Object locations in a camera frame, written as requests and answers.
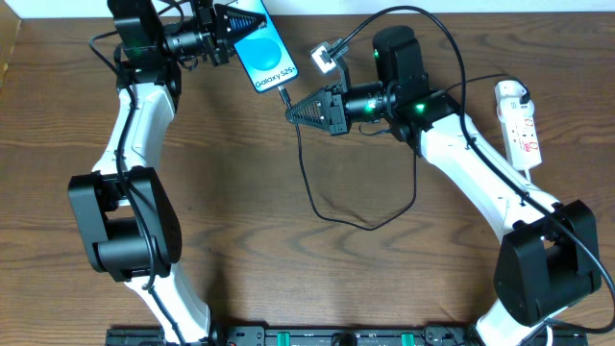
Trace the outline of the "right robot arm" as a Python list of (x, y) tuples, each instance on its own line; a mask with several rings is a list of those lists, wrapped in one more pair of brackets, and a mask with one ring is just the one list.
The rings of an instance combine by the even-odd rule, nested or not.
[(494, 274), (497, 301), (476, 323), (483, 345), (521, 345), (553, 338), (558, 315), (608, 284), (594, 213), (581, 201), (561, 204), (534, 185), (510, 155), (498, 153), (461, 104), (430, 86), (412, 29), (393, 26), (373, 39), (378, 78), (353, 85), (343, 41), (311, 52), (318, 68), (337, 71), (287, 111), (289, 122), (334, 136), (352, 125), (385, 121), (394, 137), (441, 170), (466, 195), (500, 244)]

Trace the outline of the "blue Galaxy smartphone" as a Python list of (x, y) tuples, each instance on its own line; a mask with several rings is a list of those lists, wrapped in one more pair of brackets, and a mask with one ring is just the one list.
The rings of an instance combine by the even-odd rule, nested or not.
[(262, 0), (237, 0), (230, 6), (263, 14), (266, 25), (235, 45), (255, 91), (264, 93), (299, 76), (299, 69), (289, 54), (282, 37)]

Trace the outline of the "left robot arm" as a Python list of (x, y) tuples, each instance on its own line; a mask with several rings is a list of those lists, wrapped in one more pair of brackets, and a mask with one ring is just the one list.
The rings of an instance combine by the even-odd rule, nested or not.
[(165, 24), (150, 0), (108, 7), (121, 39), (107, 62), (120, 109), (99, 161), (68, 185), (86, 256), (145, 302), (160, 322), (158, 344), (223, 345), (223, 329), (182, 268), (181, 226), (157, 170), (183, 71), (227, 63), (239, 41), (266, 27), (268, 12), (259, 1), (194, 1), (191, 14)]

